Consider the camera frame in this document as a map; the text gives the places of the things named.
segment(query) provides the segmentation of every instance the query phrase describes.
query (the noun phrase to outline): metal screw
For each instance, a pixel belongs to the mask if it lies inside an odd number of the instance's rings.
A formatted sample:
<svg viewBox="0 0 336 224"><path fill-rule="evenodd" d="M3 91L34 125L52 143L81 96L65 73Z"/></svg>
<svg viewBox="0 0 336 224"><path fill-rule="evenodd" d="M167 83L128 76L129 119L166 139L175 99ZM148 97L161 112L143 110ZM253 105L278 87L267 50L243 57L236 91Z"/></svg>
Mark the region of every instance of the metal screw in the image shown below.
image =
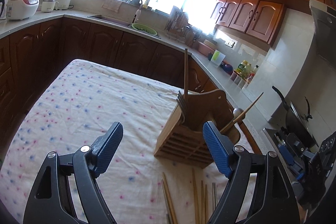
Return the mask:
<svg viewBox="0 0 336 224"><path fill-rule="evenodd" d="M240 145L237 145L235 146L235 150L239 153L243 152L244 151L244 147L240 146Z"/></svg>
<svg viewBox="0 0 336 224"><path fill-rule="evenodd" d="M88 145L84 145L84 146L81 147L82 152L87 152L89 150L90 150L90 147Z"/></svg>
<svg viewBox="0 0 336 224"><path fill-rule="evenodd" d="M270 151L270 152L268 152L269 153L269 155L272 157L272 158L276 158L277 157L277 153L275 153L274 151Z"/></svg>
<svg viewBox="0 0 336 224"><path fill-rule="evenodd" d="M53 157L55 157L56 156L56 153L55 152L50 152L49 154L48 154L48 158L50 158L50 159L52 159Z"/></svg>

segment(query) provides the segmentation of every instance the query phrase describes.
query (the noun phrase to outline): countertop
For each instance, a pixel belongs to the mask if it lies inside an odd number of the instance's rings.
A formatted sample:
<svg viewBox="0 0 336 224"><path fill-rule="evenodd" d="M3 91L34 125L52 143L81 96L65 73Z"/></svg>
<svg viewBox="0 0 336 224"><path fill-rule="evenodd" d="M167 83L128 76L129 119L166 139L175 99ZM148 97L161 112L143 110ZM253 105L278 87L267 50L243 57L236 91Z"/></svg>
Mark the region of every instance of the countertop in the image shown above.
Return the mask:
<svg viewBox="0 0 336 224"><path fill-rule="evenodd" d="M36 12L34 16L20 21L0 21L0 39L18 30L44 21L67 17L113 27L124 32L132 33L153 40L157 43L161 43L181 52L184 52L184 49L186 48L185 44L166 37L164 31L158 31L158 34L161 37L161 39L159 39L157 37L147 35L143 32L139 32L128 27L88 17L94 15L96 14L71 9L53 11L51 13ZM209 78L214 82L214 84L218 88L226 92L227 100L234 108L240 107L242 109L246 109L252 103L251 100L249 100L242 92L242 90L235 83L233 83L232 80L230 80L230 75L224 72L222 68L213 65L206 56L204 56L195 49L188 48L188 52L191 57L198 63L198 65L204 70L204 72L209 76ZM269 150L274 150L272 144L263 132L263 128L274 128L274 126L267 122L267 120L255 106L253 106L247 112L246 118L244 119L244 124L250 131L251 135L253 136L254 140L256 141L263 154L267 153Z"/></svg>

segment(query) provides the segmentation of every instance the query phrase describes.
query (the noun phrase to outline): range hood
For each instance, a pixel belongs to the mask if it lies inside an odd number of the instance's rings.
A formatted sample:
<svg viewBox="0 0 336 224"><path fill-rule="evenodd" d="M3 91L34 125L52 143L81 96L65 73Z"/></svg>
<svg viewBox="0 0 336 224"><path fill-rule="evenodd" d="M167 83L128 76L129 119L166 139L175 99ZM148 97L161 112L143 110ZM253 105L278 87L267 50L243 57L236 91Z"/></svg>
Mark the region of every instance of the range hood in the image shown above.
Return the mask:
<svg viewBox="0 0 336 224"><path fill-rule="evenodd" d="M309 6L315 24L317 53L336 69L336 10L317 0Z"/></svg>

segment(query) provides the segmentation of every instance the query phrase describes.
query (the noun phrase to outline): rice cooker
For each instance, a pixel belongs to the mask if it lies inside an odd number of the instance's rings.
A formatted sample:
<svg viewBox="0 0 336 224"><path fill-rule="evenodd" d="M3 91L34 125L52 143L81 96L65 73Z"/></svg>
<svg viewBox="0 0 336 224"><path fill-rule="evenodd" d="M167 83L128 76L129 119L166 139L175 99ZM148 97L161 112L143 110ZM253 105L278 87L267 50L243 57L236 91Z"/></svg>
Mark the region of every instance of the rice cooker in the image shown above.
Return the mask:
<svg viewBox="0 0 336 224"><path fill-rule="evenodd" d="M8 0L6 7L7 20L22 20L35 14L39 0Z"/></svg>

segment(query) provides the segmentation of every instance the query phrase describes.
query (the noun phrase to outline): wooden utensil holder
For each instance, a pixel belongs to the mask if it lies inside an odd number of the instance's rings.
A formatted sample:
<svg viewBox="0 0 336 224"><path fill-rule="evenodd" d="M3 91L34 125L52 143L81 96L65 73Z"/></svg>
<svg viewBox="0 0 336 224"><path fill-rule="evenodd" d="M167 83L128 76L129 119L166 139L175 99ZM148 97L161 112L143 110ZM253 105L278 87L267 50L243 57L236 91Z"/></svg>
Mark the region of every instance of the wooden utensil holder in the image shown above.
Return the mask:
<svg viewBox="0 0 336 224"><path fill-rule="evenodd" d="M185 121L182 124L182 110L177 104L162 129L155 147L154 156L205 168L213 162L203 139L201 126L211 117L221 129L233 119L223 90L200 94L189 94ZM225 133L236 144L240 139L237 128Z"/></svg>

